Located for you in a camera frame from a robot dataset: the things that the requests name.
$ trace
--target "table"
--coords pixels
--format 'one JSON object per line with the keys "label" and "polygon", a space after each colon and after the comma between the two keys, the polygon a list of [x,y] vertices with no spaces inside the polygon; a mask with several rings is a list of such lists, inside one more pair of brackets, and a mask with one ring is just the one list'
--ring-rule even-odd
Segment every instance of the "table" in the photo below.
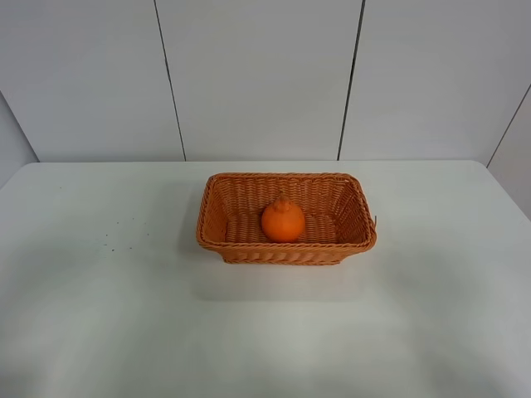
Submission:
{"label": "table", "polygon": [[[227,265],[216,172],[348,172],[341,265]],[[531,223],[475,162],[40,163],[0,190],[0,396],[529,397]]]}

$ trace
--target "woven texture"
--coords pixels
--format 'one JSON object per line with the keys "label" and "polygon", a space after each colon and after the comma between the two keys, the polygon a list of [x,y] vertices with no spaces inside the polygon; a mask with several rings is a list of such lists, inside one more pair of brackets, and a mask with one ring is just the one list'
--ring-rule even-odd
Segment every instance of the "woven texture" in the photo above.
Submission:
{"label": "woven texture", "polygon": [[[272,243],[261,213],[283,191],[306,221],[295,243]],[[348,174],[223,173],[208,179],[197,242],[227,263],[334,265],[371,249],[376,231],[358,180]]]}

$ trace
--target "basket rim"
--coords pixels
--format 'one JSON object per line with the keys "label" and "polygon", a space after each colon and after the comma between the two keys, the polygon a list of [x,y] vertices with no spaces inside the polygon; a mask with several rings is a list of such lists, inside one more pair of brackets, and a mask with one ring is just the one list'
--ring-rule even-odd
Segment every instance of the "basket rim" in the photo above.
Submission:
{"label": "basket rim", "polygon": [[[222,179],[228,178],[256,178],[256,177],[270,177],[270,178],[311,178],[311,179],[333,179],[333,180],[348,180],[354,186],[354,189],[358,193],[358,199],[362,208],[365,210],[363,213],[363,221],[368,229],[368,237],[361,243],[232,243],[232,242],[218,242],[214,240],[206,239],[203,235],[203,227],[205,224],[205,216],[212,195],[211,190],[214,188],[216,182]],[[197,243],[205,248],[213,249],[297,249],[297,250],[314,250],[314,249],[354,249],[365,248],[371,249],[376,243],[376,225],[370,215],[368,209],[367,199],[363,193],[361,184],[359,181],[344,172],[220,172],[210,176],[205,186],[205,190],[202,196],[201,208],[199,211],[199,217],[197,219],[196,229]]]}

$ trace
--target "orange wicker basket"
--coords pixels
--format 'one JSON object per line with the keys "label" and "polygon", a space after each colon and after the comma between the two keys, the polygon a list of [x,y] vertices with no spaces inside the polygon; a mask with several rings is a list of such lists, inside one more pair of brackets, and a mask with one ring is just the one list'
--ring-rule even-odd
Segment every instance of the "orange wicker basket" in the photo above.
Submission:
{"label": "orange wicker basket", "polygon": [[[280,190],[305,214],[295,243],[271,243],[261,231],[261,213]],[[376,243],[358,180],[340,173],[216,174],[205,187],[196,234],[227,263],[334,265]]]}

